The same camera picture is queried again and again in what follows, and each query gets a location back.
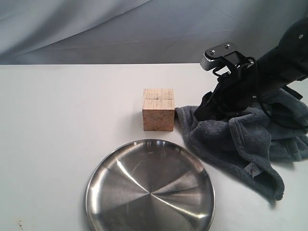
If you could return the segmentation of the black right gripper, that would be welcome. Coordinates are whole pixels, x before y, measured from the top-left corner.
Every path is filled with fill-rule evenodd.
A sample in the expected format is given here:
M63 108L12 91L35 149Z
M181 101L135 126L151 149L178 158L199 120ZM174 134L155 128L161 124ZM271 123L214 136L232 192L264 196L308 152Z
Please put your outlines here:
M258 66L255 58L244 57L237 64L222 58L229 72L219 75L219 68L213 70L218 76L218 84L213 93L208 92L202 97L201 104L194 112L197 120L210 120L218 115L245 110L259 89Z

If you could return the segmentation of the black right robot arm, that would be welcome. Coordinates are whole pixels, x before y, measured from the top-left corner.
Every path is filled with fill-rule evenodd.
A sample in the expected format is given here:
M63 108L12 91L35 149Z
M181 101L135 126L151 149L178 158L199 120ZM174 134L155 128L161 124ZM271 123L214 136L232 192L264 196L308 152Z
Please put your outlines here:
M241 112L259 97L308 77L308 20L294 23L279 44L257 60L226 42L207 49L200 65L217 76L218 84L203 96L195 118L221 120Z

